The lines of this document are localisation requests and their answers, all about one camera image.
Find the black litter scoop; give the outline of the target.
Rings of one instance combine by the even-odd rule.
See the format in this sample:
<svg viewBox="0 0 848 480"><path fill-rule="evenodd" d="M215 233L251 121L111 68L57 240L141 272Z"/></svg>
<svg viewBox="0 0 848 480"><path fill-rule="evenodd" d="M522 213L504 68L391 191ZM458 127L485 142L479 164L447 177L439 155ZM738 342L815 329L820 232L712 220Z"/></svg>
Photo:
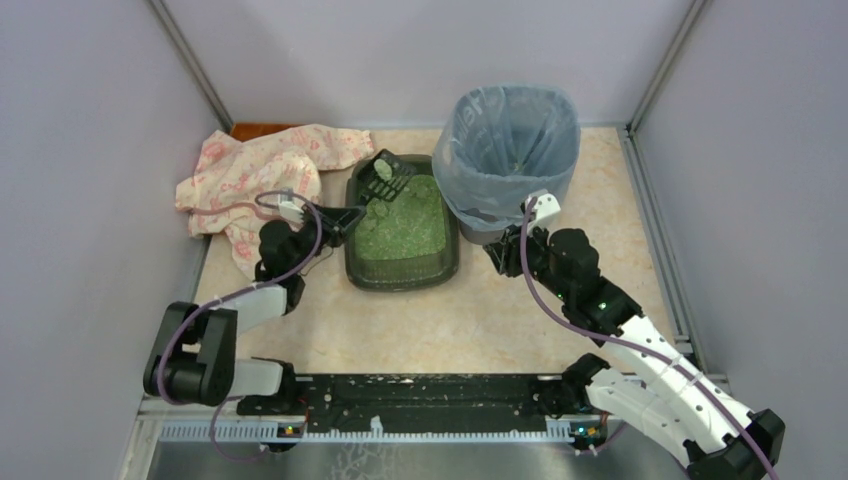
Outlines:
<svg viewBox="0 0 848 480"><path fill-rule="evenodd" d="M380 150L354 174L356 200L362 205L373 200L393 202L416 174L413 165L387 149Z"/></svg>

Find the blue plastic bin liner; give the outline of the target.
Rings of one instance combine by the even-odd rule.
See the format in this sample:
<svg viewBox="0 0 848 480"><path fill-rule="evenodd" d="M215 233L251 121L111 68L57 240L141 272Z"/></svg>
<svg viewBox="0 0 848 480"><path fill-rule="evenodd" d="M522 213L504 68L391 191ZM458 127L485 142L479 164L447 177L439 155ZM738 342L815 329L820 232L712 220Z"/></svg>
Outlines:
<svg viewBox="0 0 848 480"><path fill-rule="evenodd" d="M564 199L576 169L581 128L562 90L478 87L456 103L432 155L432 171L456 218L478 230L520 221L524 199L547 190Z"/></svg>

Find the grey trash bin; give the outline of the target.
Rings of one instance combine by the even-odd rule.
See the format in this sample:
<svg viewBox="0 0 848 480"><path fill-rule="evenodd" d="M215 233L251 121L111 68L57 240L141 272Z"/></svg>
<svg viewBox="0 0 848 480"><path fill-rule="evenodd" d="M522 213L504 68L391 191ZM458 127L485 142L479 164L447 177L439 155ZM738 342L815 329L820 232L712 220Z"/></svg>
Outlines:
<svg viewBox="0 0 848 480"><path fill-rule="evenodd" d="M460 234L470 243L474 245L487 245L491 243L499 242L506 228L500 228L497 230L478 230L469 226L468 224L460 221L459 222L459 230Z"/></svg>

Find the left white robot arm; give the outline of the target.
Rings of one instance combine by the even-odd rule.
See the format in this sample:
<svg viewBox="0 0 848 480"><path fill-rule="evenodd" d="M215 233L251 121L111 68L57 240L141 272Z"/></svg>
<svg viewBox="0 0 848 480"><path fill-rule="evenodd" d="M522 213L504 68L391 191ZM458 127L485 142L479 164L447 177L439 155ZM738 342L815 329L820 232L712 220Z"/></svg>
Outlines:
<svg viewBox="0 0 848 480"><path fill-rule="evenodd" d="M289 388L291 365L239 360L237 340L297 308L305 290L302 270L323 250L343 245L366 209L306 204L286 211L301 227L273 220L260 229L253 283L202 305L177 301L165 309L142 377L146 394L172 405L217 407L229 397L271 397Z"/></svg>

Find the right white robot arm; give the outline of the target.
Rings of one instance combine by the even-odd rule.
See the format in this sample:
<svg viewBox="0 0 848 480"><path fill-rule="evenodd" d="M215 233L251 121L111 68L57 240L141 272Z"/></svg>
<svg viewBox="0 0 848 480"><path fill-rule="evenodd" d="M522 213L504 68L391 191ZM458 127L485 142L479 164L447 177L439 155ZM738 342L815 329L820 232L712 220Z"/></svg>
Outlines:
<svg viewBox="0 0 848 480"><path fill-rule="evenodd" d="M605 359L585 354L562 374L567 405L619 417L663 447L692 479L774 479L785 423L753 411L707 378L599 268L599 253L581 229L554 233L509 228L484 246L498 274L542 286L562 303L558 324L627 363L632 383Z"/></svg>

